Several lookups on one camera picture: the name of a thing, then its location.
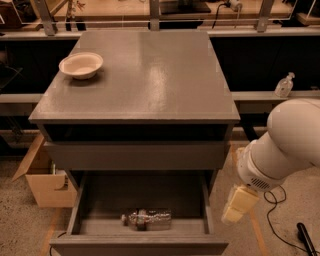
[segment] cabinet top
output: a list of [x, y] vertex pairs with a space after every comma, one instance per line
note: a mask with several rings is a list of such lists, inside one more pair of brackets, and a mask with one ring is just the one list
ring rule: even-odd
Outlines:
[[206, 32], [84, 32], [71, 54], [104, 63], [88, 80], [60, 71], [30, 116], [46, 123], [237, 122]]

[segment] bottle in drawer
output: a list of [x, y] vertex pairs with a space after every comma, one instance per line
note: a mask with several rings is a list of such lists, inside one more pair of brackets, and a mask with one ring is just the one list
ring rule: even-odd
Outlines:
[[121, 216], [122, 224], [136, 231], [161, 231], [171, 227], [170, 209], [129, 209]]

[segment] cardboard box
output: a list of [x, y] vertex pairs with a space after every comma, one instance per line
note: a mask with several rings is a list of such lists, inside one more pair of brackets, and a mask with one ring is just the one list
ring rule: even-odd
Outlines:
[[52, 174], [52, 160], [40, 134], [31, 144], [12, 181], [25, 176], [39, 207], [73, 207], [77, 190], [66, 173]]

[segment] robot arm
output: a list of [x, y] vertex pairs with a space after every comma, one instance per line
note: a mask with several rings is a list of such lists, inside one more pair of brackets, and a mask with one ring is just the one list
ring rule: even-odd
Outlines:
[[231, 189], [222, 221], [235, 223], [257, 203], [257, 191], [270, 191], [290, 174], [320, 166], [320, 100], [279, 104], [268, 117], [266, 132], [241, 153], [237, 172], [243, 182]]

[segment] table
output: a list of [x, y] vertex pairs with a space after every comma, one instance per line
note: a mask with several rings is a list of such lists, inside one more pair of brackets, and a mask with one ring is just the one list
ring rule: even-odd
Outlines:
[[[101, 70], [85, 81], [59, 72], [30, 116], [56, 166], [84, 173], [67, 235], [52, 246], [62, 255], [221, 254], [208, 197], [240, 118], [208, 35], [92, 31], [72, 53], [81, 51], [100, 54]], [[172, 229], [119, 226], [123, 207], [142, 205], [172, 209]]]

